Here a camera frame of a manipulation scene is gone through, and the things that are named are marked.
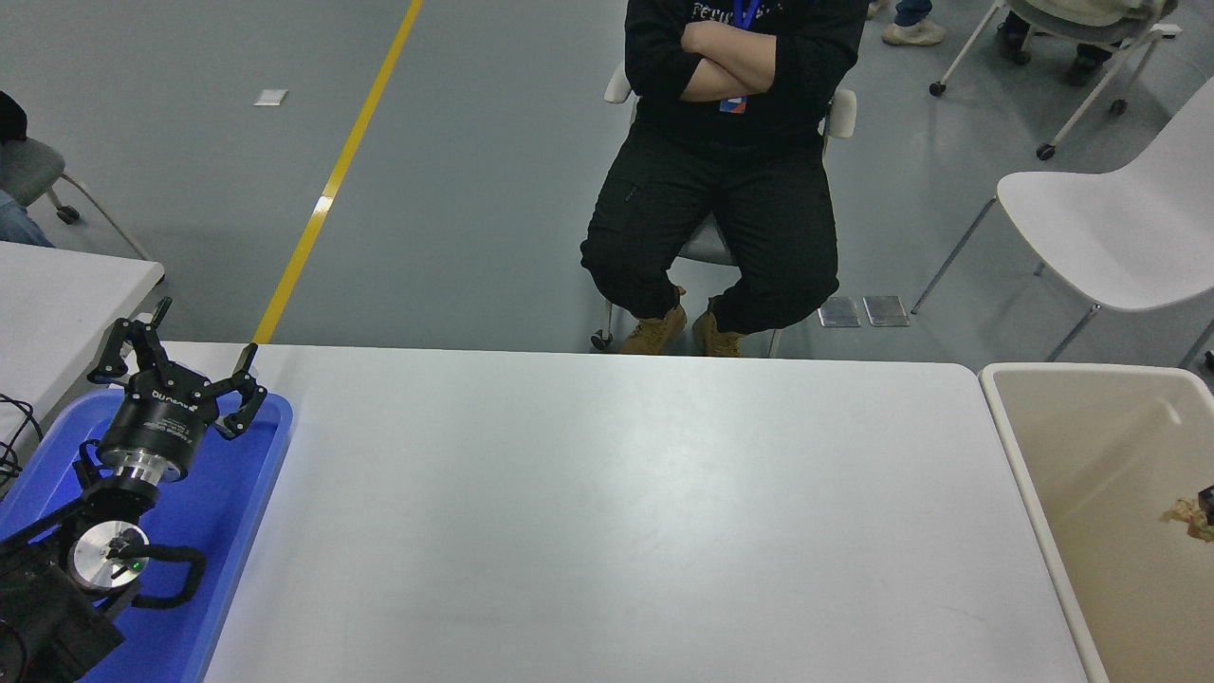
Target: black pants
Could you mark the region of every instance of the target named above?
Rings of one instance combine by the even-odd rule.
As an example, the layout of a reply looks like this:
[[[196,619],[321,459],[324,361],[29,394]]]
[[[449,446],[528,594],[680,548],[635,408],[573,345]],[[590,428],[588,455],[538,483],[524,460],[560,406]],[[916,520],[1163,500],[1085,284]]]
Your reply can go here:
[[[582,264],[611,302],[662,317],[679,302],[666,269],[709,211],[742,271],[713,307],[722,331],[788,326],[839,288],[821,140],[691,147],[632,125],[599,193]]]
[[[1023,17],[1016,12],[1008,12],[1008,21],[1004,22],[1004,27],[1010,34],[1028,35],[1028,22],[1026,22]],[[1112,52],[1105,50],[1104,47],[1096,47],[1095,45],[1087,45],[1084,42],[1076,46],[1074,53],[1077,57],[1094,59],[1099,64],[1107,62],[1108,58],[1113,56]]]

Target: beige bin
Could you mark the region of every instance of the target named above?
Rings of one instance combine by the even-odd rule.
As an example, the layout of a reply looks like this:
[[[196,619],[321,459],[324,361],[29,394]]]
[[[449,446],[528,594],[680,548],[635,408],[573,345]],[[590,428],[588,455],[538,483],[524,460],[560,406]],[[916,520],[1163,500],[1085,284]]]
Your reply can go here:
[[[1214,543],[1161,522],[1214,485],[1206,386],[1077,364],[980,377],[1089,679],[1212,681]]]

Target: white table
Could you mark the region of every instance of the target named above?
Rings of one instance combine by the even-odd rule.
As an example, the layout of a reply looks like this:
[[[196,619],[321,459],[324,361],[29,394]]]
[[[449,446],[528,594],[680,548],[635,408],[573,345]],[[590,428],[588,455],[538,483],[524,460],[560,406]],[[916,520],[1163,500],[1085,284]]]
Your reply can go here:
[[[239,352],[166,347],[211,377]],[[961,368],[265,347],[255,370],[294,440],[210,683],[1084,681]]]
[[[0,393],[45,417],[114,318],[131,314],[161,277],[157,262],[0,241]],[[22,420],[0,405],[0,440]]]

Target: white shoe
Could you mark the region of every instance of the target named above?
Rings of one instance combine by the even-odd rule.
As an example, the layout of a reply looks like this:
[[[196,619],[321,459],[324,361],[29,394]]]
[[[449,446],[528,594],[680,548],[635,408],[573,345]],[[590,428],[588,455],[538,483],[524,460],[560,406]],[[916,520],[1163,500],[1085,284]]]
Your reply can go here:
[[[869,2],[868,4],[868,18],[875,17],[877,12],[879,12],[881,10],[881,7],[884,7],[884,6],[889,5],[889,4],[890,4],[890,0],[873,0],[872,2]]]
[[[885,41],[886,45],[918,45],[920,47],[926,47],[929,45],[936,45],[943,39],[944,27],[931,19],[920,19],[919,23],[907,27],[890,24],[889,28],[881,33],[881,40]]]

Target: id badge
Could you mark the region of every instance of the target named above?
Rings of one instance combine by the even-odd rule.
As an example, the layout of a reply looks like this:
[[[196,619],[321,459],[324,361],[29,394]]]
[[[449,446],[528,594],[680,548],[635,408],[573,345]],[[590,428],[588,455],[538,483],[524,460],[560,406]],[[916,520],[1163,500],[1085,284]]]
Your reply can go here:
[[[744,114],[747,113],[747,97],[731,97],[728,99],[721,99],[721,112],[726,114]]]

